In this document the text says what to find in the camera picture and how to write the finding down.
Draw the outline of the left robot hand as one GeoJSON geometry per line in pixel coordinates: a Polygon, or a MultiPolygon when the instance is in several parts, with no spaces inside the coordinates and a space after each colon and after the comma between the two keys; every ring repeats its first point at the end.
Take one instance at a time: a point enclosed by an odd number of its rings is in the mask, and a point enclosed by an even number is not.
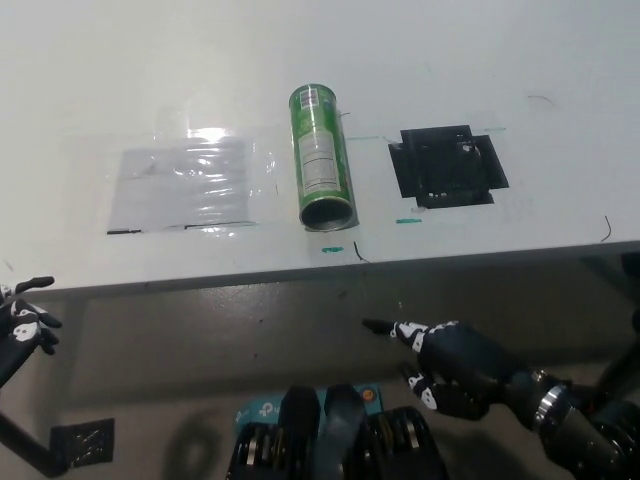
{"type": "Polygon", "coordinates": [[[1,386],[4,386],[41,348],[53,355],[59,343],[54,330],[63,324],[45,309],[27,302],[21,294],[53,285],[52,276],[33,277],[15,285],[1,284],[1,386]]]}

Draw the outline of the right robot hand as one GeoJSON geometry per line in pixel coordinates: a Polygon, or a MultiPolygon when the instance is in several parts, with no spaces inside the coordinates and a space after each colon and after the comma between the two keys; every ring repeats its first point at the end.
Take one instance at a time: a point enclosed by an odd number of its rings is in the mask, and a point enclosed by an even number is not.
{"type": "Polygon", "coordinates": [[[417,365],[403,362],[399,371],[414,395],[442,415],[481,419],[491,405],[505,401],[514,376],[528,370],[497,342],[458,321],[427,326],[364,319],[362,324],[417,354],[417,365]]]}

